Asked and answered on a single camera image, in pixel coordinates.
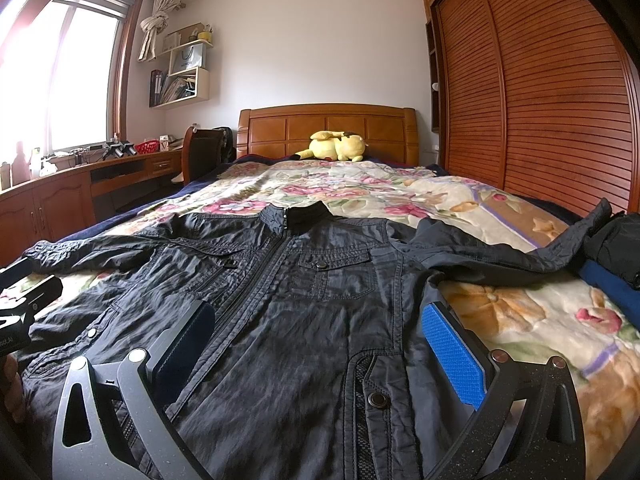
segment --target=white curtain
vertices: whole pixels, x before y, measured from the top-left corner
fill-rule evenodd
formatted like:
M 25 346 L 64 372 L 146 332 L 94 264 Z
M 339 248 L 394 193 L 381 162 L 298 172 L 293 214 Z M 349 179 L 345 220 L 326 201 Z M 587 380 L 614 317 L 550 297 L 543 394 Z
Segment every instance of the white curtain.
M 156 58 L 156 37 L 167 26 L 170 10 L 180 7 L 180 0 L 154 0 L 154 13 L 140 23 L 140 28 L 145 31 L 145 39 L 142 42 L 138 61 L 151 61 Z

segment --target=wooden desk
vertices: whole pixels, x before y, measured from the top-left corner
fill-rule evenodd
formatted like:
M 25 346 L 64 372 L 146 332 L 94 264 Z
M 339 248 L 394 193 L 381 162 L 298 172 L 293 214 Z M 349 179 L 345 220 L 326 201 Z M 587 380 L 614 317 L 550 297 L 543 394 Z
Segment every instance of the wooden desk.
M 182 150 L 124 156 L 30 180 L 0 192 L 0 267 L 36 241 L 95 224 L 92 197 L 180 172 Z

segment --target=drawer handle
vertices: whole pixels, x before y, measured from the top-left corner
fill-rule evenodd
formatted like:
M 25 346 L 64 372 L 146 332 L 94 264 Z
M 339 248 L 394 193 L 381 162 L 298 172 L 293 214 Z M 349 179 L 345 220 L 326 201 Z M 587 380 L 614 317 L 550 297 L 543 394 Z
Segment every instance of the drawer handle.
M 42 212 L 42 208 L 39 207 L 38 210 L 40 211 L 40 223 L 42 224 L 42 229 L 46 229 L 46 227 L 44 227 L 44 213 Z
M 33 224 L 33 234 L 38 235 L 38 224 L 36 224 L 36 215 L 31 211 L 31 223 Z

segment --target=floral bedspread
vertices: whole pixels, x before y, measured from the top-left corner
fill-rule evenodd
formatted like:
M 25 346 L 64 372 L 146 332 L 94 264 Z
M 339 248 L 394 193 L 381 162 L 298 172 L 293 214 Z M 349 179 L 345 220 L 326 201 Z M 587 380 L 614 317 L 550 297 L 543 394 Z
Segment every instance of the floral bedspread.
M 172 214 L 252 215 L 269 203 L 291 207 L 318 200 L 336 215 L 389 218 L 411 226 L 429 216 L 489 244 L 508 243 L 523 251 L 544 246 L 566 229 L 526 201 L 474 180 L 373 162 L 304 160 L 236 164 L 210 186 L 151 206 L 108 234 L 133 234 Z M 108 275 L 64 277 L 63 297 L 47 310 Z M 14 296 L 37 279 L 4 295 Z M 640 415 L 640 335 L 619 309 L 602 291 L 566 272 L 527 288 L 445 282 L 440 290 L 465 327 L 490 349 L 503 348 L 529 362 L 565 357 L 582 412 L 587 478 L 597 478 Z

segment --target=folded blue fabric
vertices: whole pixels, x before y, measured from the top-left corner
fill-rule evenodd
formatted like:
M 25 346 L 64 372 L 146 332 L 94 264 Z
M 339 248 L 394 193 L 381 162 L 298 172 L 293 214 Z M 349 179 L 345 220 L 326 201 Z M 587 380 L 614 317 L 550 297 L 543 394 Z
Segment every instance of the folded blue fabric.
M 589 285 L 596 286 L 619 306 L 636 329 L 640 330 L 640 290 L 632 289 L 622 278 L 612 274 L 593 260 L 587 260 L 578 270 Z

